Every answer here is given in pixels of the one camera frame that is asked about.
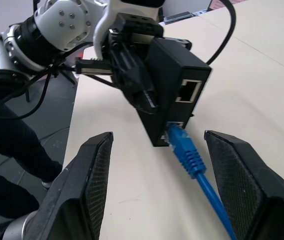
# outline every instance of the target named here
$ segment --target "black box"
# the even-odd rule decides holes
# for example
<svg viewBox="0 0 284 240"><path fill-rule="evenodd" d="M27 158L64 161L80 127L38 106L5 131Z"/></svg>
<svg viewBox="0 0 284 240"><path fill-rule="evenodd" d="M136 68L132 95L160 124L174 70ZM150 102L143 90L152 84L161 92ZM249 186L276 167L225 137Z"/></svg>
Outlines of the black box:
<svg viewBox="0 0 284 240"><path fill-rule="evenodd" d="M163 139L167 123L185 128L212 69L177 41L164 38L152 40L145 64L159 109L156 114L138 114L153 146L167 146Z"/></svg>

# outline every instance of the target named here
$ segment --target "person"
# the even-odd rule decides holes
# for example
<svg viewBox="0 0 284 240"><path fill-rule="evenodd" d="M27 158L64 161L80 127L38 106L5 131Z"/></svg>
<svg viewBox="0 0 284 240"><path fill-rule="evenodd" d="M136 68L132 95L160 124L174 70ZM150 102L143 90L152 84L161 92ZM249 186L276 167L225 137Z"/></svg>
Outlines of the person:
<svg viewBox="0 0 284 240"><path fill-rule="evenodd" d="M0 116L16 114L2 105ZM15 158L25 171L40 178L45 187L62 171L62 165L52 161L35 132L22 120L0 119L0 154ZM26 189L0 176L0 216L15 219L38 208L38 201Z"/></svg>

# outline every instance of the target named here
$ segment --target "device on table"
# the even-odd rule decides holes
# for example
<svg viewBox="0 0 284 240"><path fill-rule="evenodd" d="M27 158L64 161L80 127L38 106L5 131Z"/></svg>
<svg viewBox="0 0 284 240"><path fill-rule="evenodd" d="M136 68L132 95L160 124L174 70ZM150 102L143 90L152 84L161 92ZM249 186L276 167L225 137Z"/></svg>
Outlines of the device on table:
<svg viewBox="0 0 284 240"><path fill-rule="evenodd" d="M47 0L40 9L36 7L37 2L34 1L33 16L0 33L0 105L23 94L44 75L56 75L60 70L74 71L121 90L136 108L155 147L168 145L165 141L167 124L185 128L211 72L209 64L225 47L236 21L233 6L228 0L222 0L231 13L231 27L216 53L203 62L189 51L189 41L163 37L163 28L155 19L164 0ZM79 59L75 68L63 64L72 52L92 44L99 59ZM95 75L110 75L112 82ZM40 105L41 101L22 116L0 116L0 119L25 118ZM39 211L11 223L0 224L0 239L27 240L35 236L39 240L98 239L112 139L111 133L90 138L53 183ZM214 148L215 144L217 142L209 143L209 148ZM213 165L223 164L222 158L213 156L215 152L210 153ZM95 168L103 168L98 179L94 175ZM270 218L271 224L256 221L259 219L256 216L269 216L261 214L261 207L250 212L249 217L246 213L232 214L232 211L238 210L236 200L243 197L243 192L238 192L239 188L224 188L223 184L219 184L224 183L220 180L223 178L220 178L219 168L214 167L214 171L237 238L255 239L251 236L257 232L261 233L259 236L267 234L267 227L273 227L274 221ZM255 189L259 187L257 183L253 185ZM93 194L96 189L100 191L99 195ZM271 196L282 195L274 192L271 195L264 190L260 187L259 201L252 205L268 206L265 207L267 210L269 206L275 206L276 214L281 209L278 206L284 204L278 201L273 203L275 205L265 203ZM228 202L225 196L230 191L236 197Z"/></svg>

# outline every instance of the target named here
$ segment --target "table surface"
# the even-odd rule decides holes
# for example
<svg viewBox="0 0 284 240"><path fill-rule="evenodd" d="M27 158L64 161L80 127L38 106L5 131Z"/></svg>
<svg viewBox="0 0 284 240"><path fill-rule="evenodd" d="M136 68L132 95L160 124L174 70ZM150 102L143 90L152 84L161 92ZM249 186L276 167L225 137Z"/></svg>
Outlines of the table surface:
<svg viewBox="0 0 284 240"><path fill-rule="evenodd" d="M186 129L216 188L205 130L248 141L284 178L284 1L235 5L234 36L214 69ZM165 36L188 39L206 61L229 27L225 8L165 26ZM84 58L95 57L93 48ZM229 239L196 181L169 148L152 147L136 111L119 90L81 76L64 166L81 144L114 132L101 240Z"/></svg>

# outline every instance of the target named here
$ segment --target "shoe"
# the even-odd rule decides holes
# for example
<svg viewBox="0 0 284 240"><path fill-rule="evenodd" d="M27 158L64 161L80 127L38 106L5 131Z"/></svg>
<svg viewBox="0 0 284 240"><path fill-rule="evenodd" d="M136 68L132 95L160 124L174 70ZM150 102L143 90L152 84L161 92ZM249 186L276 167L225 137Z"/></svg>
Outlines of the shoe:
<svg viewBox="0 0 284 240"><path fill-rule="evenodd" d="M50 187L52 186L52 181L51 182L43 182L42 181L42 186L46 189L46 190L49 190Z"/></svg>

